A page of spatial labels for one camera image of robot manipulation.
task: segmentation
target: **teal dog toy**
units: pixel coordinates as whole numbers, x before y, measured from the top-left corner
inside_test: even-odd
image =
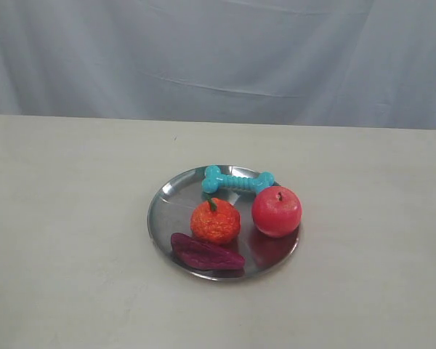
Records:
[[[205,169],[202,190],[205,193],[212,194],[219,188],[224,187],[250,190],[258,194],[265,188],[271,187],[274,182],[275,178],[269,172],[262,172],[257,178],[236,177],[222,174],[218,166],[212,165]]]

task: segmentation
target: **rubber bone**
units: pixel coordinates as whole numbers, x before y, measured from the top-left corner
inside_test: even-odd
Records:
[[[205,179],[202,181],[202,190],[212,194],[219,188],[234,188],[260,193],[271,187],[275,178],[269,172],[262,172],[257,178],[236,177],[222,174],[218,166],[212,165],[205,169]]]

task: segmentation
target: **purple vegetable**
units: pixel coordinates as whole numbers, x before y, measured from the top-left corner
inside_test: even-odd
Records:
[[[184,264],[199,270],[239,270],[246,260],[240,254],[183,233],[171,235],[171,246]]]

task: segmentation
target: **tabletop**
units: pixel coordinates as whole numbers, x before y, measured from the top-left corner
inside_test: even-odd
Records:
[[[221,284],[157,253],[150,200],[207,164],[298,194],[285,265]],[[0,349],[271,346],[436,348],[436,131],[0,116]]]

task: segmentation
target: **table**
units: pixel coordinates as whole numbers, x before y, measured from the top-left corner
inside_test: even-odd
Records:
[[[218,284],[153,248],[152,196],[207,164],[298,193],[282,268]],[[0,349],[271,346],[436,348],[436,131],[0,116]]]

